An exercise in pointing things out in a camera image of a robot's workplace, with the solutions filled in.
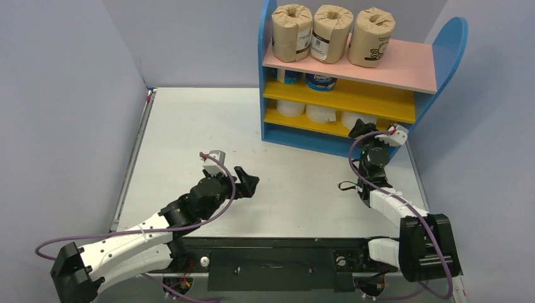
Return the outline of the brown roll cloud logo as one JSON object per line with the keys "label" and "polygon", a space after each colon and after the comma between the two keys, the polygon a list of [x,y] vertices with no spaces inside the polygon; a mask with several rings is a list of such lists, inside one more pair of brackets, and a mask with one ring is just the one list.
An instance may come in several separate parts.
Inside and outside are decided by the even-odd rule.
{"label": "brown roll cloud logo", "polygon": [[338,62],[345,51],[353,13],[343,7],[322,5],[314,15],[310,55],[326,64]]}

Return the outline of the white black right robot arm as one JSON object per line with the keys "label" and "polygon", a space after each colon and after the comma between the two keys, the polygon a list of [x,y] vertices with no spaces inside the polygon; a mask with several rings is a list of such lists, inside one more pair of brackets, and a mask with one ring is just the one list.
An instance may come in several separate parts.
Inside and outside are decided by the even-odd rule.
{"label": "white black right robot arm", "polygon": [[374,123],[357,119],[348,136],[355,140],[351,149],[360,149],[348,161],[357,176],[354,188],[362,202],[394,224],[399,237],[370,240],[356,252],[357,264],[371,270],[386,263],[401,270],[409,282],[453,278],[461,272],[449,218],[421,209],[402,197],[389,183],[385,167],[390,149],[403,145],[408,130],[392,124],[380,131]]}

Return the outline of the white paper roll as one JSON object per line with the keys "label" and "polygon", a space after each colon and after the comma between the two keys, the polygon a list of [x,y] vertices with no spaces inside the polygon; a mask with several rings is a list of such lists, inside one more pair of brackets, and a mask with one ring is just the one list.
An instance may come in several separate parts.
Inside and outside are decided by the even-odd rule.
{"label": "white paper roll", "polygon": [[327,107],[307,105],[305,114],[312,122],[317,124],[327,124],[337,120],[336,110]]}
{"label": "white paper roll", "polygon": [[299,102],[293,102],[289,100],[276,101],[276,110],[284,117],[298,117],[304,113],[305,108],[306,105]]}
{"label": "white paper roll", "polygon": [[364,124],[367,124],[367,123],[376,124],[377,123],[376,117],[366,116],[363,114],[357,114],[354,112],[346,112],[346,111],[342,112],[341,114],[342,125],[348,130],[352,130],[357,120],[359,119],[362,120]]}

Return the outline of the blue plastic tissue roll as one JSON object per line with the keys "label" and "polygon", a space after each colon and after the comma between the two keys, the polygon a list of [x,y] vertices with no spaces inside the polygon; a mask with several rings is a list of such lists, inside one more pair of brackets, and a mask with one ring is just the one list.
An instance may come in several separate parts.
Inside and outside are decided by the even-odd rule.
{"label": "blue plastic tissue roll", "polygon": [[292,85],[302,79],[303,73],[287,69],[273,68],[273,78],[285,85]]}

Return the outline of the brown roll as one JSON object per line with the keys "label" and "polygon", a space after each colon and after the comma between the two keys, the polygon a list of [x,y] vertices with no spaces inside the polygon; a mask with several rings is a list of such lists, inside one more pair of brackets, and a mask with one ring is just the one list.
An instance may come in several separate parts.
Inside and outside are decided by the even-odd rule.
{"label": "brown roll", "polygon": [[312,13],[302,4],[278,6],[271,15],[274,56],[283,62],[295,62],[309,55]]}
{"label": "brown roll", "polygon": [[393,15],[379,8],[360,11],[351,35],[347,58],[350,63],[364,68],[376,68],[395,29]]}

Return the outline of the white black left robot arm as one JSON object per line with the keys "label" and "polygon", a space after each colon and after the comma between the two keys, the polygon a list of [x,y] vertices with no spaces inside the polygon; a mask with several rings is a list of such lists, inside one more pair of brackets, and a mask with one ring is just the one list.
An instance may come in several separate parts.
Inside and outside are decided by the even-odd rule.
{"label": "white black left robot arm", "polygon": [[181,238],[207,222],[225,202],[253,197],[260,179],[236,166],[235,175],[204,171],[191,190],[140,224],[97,242],[64,245],[50,275],[60,302],[92,302],[116,283],[148,271],[183,270],[188,263]]}

